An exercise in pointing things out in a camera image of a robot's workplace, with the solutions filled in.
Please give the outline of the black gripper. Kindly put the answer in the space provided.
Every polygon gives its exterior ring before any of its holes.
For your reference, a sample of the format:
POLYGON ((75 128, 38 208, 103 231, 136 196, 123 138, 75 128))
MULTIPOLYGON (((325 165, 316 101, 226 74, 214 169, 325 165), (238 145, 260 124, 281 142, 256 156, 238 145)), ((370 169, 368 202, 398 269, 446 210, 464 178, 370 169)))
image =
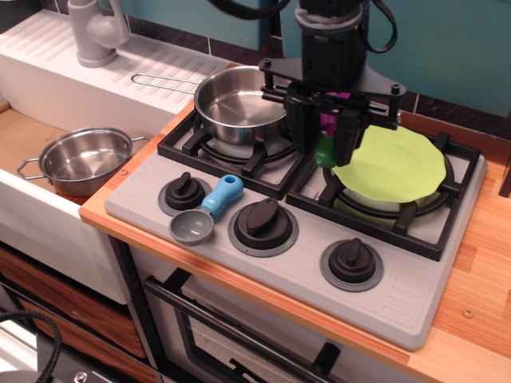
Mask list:
POLYGON ((322 113, 336 119, 337 166, 351 162, 369 124, 397 128, 406 89, 366 62, 369 53, 385 53, 397 40, 393 14, 382 13, 392 33, 383 47, 374 48, 368 10, 296 10, 301 56, 260 62, 263 98, 284 105, 291 141, 301 155, 313 150, 322 113))

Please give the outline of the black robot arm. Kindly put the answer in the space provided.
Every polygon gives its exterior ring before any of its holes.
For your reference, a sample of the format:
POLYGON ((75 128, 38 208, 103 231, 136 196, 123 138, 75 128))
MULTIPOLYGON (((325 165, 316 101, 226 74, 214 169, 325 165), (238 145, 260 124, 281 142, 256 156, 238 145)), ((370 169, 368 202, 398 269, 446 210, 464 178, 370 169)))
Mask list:
POLYGON ((284 105, 291 141, 299 153, 312 152, 321 115, 335 118, 334 155, 339 167, 350 163, 370 124, 398 127, 398 103, 406 92, 366 62, 367 54, 392 49, 398 36, 393 31, 383 47, 370 45, 370 6, 391 25, 396 23, 382 1, 299 2, 295 21, 301 30, 301 56, 259 63, 263 96, 284 105))

